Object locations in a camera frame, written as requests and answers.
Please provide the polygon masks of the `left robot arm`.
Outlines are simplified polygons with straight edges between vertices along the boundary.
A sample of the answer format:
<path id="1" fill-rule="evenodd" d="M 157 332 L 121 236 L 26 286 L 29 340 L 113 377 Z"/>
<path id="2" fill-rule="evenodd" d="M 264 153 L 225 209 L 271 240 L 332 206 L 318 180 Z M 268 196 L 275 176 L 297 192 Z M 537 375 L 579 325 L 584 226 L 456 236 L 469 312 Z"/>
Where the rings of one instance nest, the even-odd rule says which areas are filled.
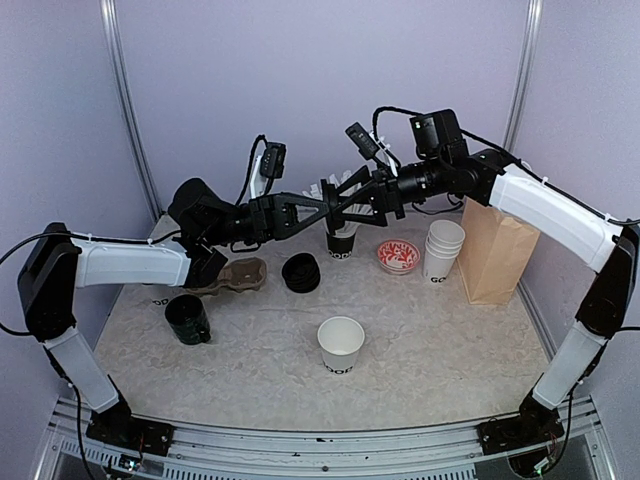
<path id="1" fill-rule="evenodd" d="M 115 383 L 99 365 L 73 314 L 77 289 L 118 284 L 197 288 L 211 284 L 227 259 L 221 245 L 261 245 L 283 240 L 328 216 L 327 198 L 262 195 L 244 204 L 220 199 L 200 178 L 184 182 L 168 213 L 179 234 L 163 239 L 100 239 L 74 233 L 63 223 L 23 240 L 34 246 L 19 277 L 25 320 L 22 337 L 42 343 L 63 376 L 101 414 L 102 430 L 121 445 L 140 434 Z"/>

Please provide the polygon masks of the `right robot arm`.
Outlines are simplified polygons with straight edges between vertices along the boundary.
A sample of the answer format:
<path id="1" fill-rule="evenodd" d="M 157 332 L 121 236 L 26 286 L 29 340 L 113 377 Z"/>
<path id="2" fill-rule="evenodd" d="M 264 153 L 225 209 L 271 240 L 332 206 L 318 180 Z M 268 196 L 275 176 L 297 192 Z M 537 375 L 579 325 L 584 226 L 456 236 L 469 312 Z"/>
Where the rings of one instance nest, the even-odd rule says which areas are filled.
<path id="1" fill-rule="evenodd" d="M 325 194 L 327 221 L 335 230 L 345 222 L 375 226 L 387 223 L 388 213 L 402 218 L 404 207 L 452 194 L 515 217 L 574 254 L 593 272 L 561 345 L 546 370 L 522 400 L 517 414 L 480 425 L 488 440 L 517 440 L 531 444 L 563 434 L 560 404 L 597 366 L 607 344 L 622 329 L 639 264 L 639 223 L 612 218 L 562 191 L 533 173 L 505 149 L 487 142 L 470 153 L 471 133 L 463 130 L 453 110 L 408 112 L 417 162 L 403 167 L 383 162 L 376 130 L 360 123 L 347 127 L 347 137 L 361 156 L 376 164 L 361 168 L 348 184 L 358 190 L 346 196 L 342 188 Z"/>

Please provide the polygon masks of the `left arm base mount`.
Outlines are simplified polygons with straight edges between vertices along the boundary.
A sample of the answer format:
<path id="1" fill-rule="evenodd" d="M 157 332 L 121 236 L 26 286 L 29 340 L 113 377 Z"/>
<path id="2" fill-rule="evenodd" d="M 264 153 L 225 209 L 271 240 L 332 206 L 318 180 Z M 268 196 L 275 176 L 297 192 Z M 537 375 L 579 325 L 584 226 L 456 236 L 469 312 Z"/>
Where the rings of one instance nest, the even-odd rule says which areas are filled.
<path id="1" fill-rule="evenodd" d="M 171 424 L 138 417 L 129 418 L 123 425 L 100 420 L 93 415 L 86 430 L 89 439 L 141 454 L 166 457 L 175 427 Z"/>

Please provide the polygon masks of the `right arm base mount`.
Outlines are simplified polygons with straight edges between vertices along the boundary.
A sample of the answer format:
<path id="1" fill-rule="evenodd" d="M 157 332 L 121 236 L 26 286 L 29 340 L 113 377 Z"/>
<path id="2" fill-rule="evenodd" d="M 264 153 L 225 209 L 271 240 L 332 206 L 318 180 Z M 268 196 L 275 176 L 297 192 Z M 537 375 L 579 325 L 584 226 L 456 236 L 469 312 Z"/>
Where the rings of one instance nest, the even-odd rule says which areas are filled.
<path id="1" fill-rule="evenodd" d="M 477 433 L 483 454 L 492 455 L 548 442 L 565 431 L 557 411 L 544 409 L 482 422 Z"/>

